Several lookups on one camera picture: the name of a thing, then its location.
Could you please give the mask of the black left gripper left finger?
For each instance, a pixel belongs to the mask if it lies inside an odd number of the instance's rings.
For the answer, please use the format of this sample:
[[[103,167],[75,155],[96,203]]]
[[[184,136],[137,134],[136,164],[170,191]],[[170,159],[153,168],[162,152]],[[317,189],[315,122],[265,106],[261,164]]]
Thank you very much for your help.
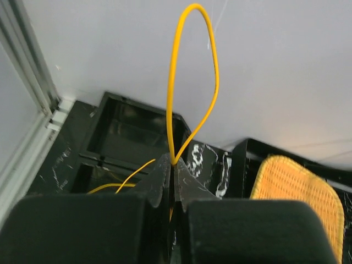
[[[22,198],[1,228],[1,263],[168,263],[170,155],[118,194]]]

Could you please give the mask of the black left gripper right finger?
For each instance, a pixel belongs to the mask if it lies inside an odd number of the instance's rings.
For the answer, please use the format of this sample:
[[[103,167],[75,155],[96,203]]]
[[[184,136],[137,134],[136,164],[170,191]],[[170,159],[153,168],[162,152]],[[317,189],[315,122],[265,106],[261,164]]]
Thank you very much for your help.
[[[217,198],[174,166],[182,263],[336,263],[318,215],[294,200]]]

